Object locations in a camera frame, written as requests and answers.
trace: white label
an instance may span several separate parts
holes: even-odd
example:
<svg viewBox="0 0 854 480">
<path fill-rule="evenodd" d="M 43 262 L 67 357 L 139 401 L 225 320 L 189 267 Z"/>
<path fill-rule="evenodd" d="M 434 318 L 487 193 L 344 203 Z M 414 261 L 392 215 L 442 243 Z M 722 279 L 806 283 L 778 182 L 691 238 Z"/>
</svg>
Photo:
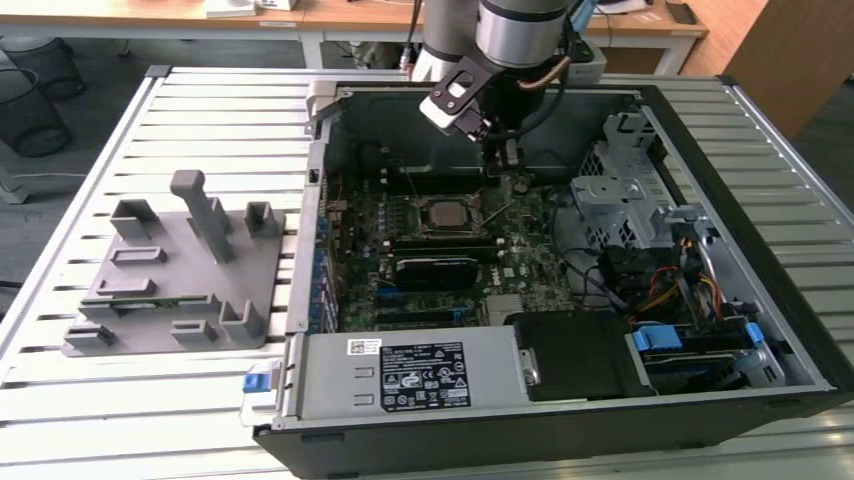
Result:
<svg viewBox="0 0 854 480">
<path fill-rule="evenodd" d="M 382 338 L 351 338 L 347 340 L 347 355 L 379 355 Z"/>
<path fill-rule="evenodd" d="M 294 28 L 296 27 L 296 23 L 294 22 L 258 22 L 260 27 L 275 27 L 275 28 Z"/>
</svg>

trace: metal bracket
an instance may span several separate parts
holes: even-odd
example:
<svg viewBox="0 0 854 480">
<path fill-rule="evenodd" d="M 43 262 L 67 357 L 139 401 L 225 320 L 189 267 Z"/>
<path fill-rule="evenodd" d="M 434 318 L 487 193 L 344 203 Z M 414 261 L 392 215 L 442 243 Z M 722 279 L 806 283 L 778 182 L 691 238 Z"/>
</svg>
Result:
<svg viewBox="0 0 854 480">
<path fill-rule="evenodd" d="M 319 113 L 338 100 L 338 82 L 311 82 L 306 95 L 306 112 L 310 123 L 320 120 Z"/>
</svg>

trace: aluminum extrusion table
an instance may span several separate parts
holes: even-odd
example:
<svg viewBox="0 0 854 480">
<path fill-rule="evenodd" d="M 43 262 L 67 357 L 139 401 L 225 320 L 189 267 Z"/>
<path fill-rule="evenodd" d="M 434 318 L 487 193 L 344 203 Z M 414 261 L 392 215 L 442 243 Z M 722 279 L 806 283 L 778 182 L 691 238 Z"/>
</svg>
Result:
<svg viewBox="0 0 854 480">
<path fill-rule="evenodd" d="M 243 374 L 283 351 L 286 313 L 259 350 L 65 358 L 59 351 L 109 245 L 121 198 L 184 209 L 175 169 L 203 169 L 225 208 L 270 201 L 299 224 L 315 79 L 400 80 L 382 72 L 175 68 L 145 78 L 0 323 L 0 477 L 292 478 L 241 426 Z M 674 104 L 795 283 L 854 358 L 850 212 L 738 88 L 717 79 L 655 83 Z M 685 176 L 677 182 L 694 198 Z M 284 310 L 299 232 L 288 231 L 274 304 Z M 850 407 L 770 424 L 717 447 L 498 466 L 395 478 L 853 478 Z"/>
</svg>

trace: mesh trash bin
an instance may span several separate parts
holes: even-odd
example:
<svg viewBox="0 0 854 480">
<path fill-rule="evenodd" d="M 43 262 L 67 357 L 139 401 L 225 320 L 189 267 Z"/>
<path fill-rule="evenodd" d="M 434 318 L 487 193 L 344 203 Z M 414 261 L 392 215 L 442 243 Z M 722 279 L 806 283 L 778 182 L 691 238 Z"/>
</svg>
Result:
<svg viewBox="0 0 854 480">
<path fill-rule="evenodd" d="M 23 157 L 41 157 L 71 141 L 71 132 L 29 70 L 0 70 L 0 139 Z"/>
<path fill-rule="evenodd" d="M 59 100 L 83 92 L 85 83 L 61 38 L 3 37 L 0 49 L 17 68 L 36 72 L 48 97 Z"/>
</svg>

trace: warning label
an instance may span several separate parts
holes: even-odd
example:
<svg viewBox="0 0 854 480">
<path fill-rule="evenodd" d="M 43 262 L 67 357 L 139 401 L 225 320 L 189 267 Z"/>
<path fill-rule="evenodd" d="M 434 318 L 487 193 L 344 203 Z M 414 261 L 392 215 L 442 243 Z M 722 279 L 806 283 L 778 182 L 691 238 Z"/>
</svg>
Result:
<svg viewBox="0 0 854 480">
<path fill-rule="evenodd" d="M 460 342 L 382 347 L 379 365 L 387 412 L 471 406 Z"/>
</svg>

